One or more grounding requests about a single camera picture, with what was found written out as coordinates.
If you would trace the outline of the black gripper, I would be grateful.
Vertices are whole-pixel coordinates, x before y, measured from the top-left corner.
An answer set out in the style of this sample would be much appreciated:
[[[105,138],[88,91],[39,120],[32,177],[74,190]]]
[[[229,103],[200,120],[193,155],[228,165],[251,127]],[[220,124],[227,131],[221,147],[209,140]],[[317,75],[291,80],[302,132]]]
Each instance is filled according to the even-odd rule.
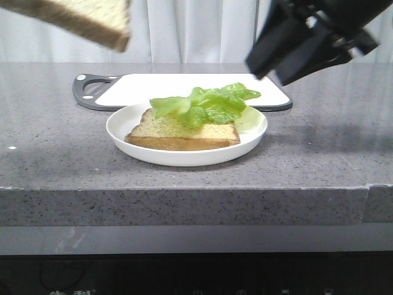
[[[350,50],[370,53],[378,42],[364,29],[390,1],[272,2],[246,65],[257,78],[271,70],[288,85],[352,60]]]

